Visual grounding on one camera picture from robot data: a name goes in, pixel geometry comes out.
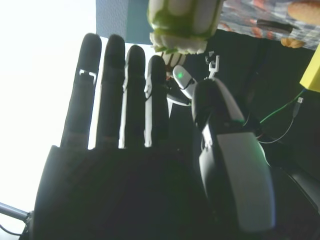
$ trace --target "metal rod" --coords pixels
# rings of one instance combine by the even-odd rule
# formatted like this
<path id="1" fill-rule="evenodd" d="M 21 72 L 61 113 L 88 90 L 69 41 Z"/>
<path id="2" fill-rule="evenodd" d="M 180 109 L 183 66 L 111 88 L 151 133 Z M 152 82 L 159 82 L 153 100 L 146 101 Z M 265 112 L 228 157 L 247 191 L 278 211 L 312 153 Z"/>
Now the metal rod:
<path id="1" fill-rule="evenodd" d="M 12 217 L 21 221 L 25 221 L 28 216 L 28 213 L 26 211 L 22 211 L 15 207 L 6 205 L 2 202 L 0 202 L 0 214 L 7 215 L 9 217 Z"/>

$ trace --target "patterned fabric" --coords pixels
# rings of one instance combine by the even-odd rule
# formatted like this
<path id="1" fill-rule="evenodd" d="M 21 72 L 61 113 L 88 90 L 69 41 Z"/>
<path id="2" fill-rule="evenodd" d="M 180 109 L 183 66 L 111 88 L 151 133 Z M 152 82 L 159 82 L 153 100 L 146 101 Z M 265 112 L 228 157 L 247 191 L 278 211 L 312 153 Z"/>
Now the patterned fabric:
<path id="1" fill-rule="evenodd" d="M 218 28 L 255 38 L 280 41 L 293 38 L 305 42 L 304 48 L 315 50 L 320 43 L 320 25 L 293 19 L 287 13 L 288 5 L 297 0 L 225 0 Z M 278 22 L 293 26 L 290 34 L 262 30 L 257 20 Z"/>

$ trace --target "green jar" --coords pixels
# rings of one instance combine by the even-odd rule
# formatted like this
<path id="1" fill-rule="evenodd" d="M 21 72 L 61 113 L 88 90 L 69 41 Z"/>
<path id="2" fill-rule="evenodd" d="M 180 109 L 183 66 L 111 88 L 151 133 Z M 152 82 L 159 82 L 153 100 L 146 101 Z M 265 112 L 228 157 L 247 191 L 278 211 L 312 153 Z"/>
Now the green jar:
<path id="1" fill-rule="evenodd" d="M 215 34 L 223 0 L 149 0 L 147 18 L 157 52 L 200 54 Z"/>

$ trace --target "green light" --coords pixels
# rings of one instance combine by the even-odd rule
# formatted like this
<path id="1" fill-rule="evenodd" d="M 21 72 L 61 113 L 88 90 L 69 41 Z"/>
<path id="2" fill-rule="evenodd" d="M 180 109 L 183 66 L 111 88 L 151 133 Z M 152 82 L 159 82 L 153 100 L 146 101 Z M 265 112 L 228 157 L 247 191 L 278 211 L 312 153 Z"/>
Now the green light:
<path id="1" fill-rule="evenodd" d="M 184 74 L 182 72 L 179 72 L 177 75 L 178 79 L 181 79 L 183 76 L 184 76 Z"/>

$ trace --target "yellow object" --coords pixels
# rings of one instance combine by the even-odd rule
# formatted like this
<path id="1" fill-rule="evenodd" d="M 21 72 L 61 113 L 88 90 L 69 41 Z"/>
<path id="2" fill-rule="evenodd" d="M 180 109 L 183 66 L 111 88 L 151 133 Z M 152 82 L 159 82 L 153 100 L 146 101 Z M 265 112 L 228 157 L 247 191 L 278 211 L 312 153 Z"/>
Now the yellow object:
<path id="1" fill-rule="evenodd" d="M 320 93 L 320 44 L 306 68 L 300 84 L 306 89 Z"/>
<path id="2" fill-rule="evenodd" d="M 300 41 L 294 38 L 281 38 L 281 44 L 288 48 L 298 49 L 305 45 L 304 41 Z"/>

